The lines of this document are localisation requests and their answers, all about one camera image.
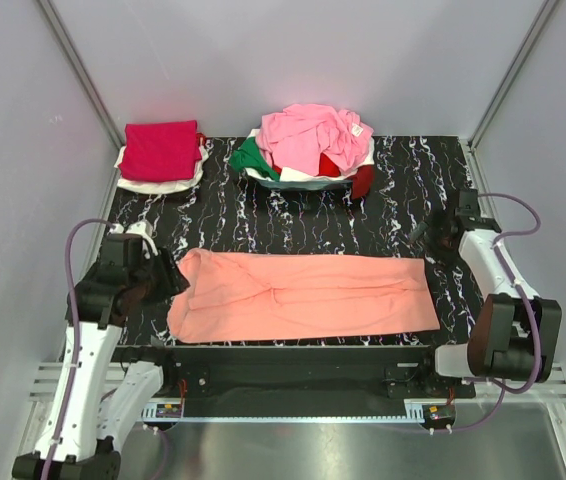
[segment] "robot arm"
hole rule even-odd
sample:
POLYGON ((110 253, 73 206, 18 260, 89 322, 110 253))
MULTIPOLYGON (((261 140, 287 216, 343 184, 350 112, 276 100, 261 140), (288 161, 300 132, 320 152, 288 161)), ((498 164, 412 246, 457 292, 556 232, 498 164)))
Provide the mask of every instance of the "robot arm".
POLYGON ((527 283, 502 241, 495 244, 500 233, 496 220, 481 215, 476 190, 453 192, 447 207, 433 212, 414 232, 411 240, 422 238, 439 264, 449 267, 463 259, 485 300, 468 343, 436 349, 436 372, 447 377, 527 380, 533 371, 534 347, 522 291, 539 330, 541 368, 536 381, 543 382, 552 370, 561 308, 527 283))
POLYGON ((14 462, 15 479, 41 479, 45 456, 53 443, 56 448, 49 480, 118 477, 119 452, 139 412, 152 396, 177 385, 178 371, 167 350, 139 349, 121 386, 113 395, 104 396, 112 354, 133 308, 167 300, 188 286, 169 252, 152 241, 147 222, 138 222, 125 231, 120 225, 114 226, 103 242, 99 259, 75 288, 81 332, 78 362, 72 364, 75 326, 68 310, 70 325, 59 387, 35 451, 14 462), (71 369, 76 373, 64 408, 71 369), (59 418, 64 421, 56 441, 53 435, 59 418))

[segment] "stack of folded clothes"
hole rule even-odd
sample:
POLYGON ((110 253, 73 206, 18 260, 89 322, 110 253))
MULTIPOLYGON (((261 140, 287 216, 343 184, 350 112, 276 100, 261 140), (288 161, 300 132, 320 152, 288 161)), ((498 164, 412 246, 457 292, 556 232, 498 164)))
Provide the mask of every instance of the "stack of folded clothes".
POLYGON ((322 190, 351 183, 352 198, 358 198, 374 177, 372 133, 348 110, 292 105, 265 115, 230 165, 269 188, 322 190))
POLYGON ((203 177, 208 153, 197 123, 188 122, 127 125, 127 145, 115 167, 121 171, 118 186, 146 194, 182 192, 203 177))

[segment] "black marble table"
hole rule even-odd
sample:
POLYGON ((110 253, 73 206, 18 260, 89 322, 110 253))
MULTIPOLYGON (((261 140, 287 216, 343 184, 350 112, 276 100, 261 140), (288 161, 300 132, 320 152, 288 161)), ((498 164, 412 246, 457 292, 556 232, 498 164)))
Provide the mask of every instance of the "black marble table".
MULTIPOLYGON (((188 192, 139 195, 118 189, 109 220, 141 219, 175 260, 190 248, 218 252, 354 254, 423 257, 409 245, 414 227, 446 199, 446 189, 469 185, 456 137, 376 137, 375 179, 364 199, 348 190, 277 192, 232 175, 227 164, 242 138, 211 138, 204 177, 188 192)), ((426 258, 426 275, 441 328, 433 332, 336 337, 235 345, 442 345, 467 341, 482 300, 468 267, 444 271, 426 258)), ((178 345, 166 317, 171 302, 131 316, 121 343, 147 345, 151 337, 178 345)))

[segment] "clothing tag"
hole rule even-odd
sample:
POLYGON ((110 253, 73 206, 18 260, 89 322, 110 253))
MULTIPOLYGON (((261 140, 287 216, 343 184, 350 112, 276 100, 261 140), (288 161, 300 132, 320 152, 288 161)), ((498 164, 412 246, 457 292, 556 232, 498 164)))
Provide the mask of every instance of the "clothing tag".
POLYGON ((361 127, 360 125, 357 125, 356 123, 352 124, 352 135, 354 135, 355 137, 358 137, 359 135, 361 135, 363 133, 363 127, 361 127))

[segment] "salmon pink towel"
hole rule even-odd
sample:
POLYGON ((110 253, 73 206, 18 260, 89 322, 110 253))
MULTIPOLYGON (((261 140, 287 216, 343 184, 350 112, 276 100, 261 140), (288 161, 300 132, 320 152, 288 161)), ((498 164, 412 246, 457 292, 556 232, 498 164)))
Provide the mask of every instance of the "salmon pink towel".
POLYGON ((168 323, 186 343, 439 328, 421 259, 195 248, 179 269, 191 286, 174 298, 168 323))

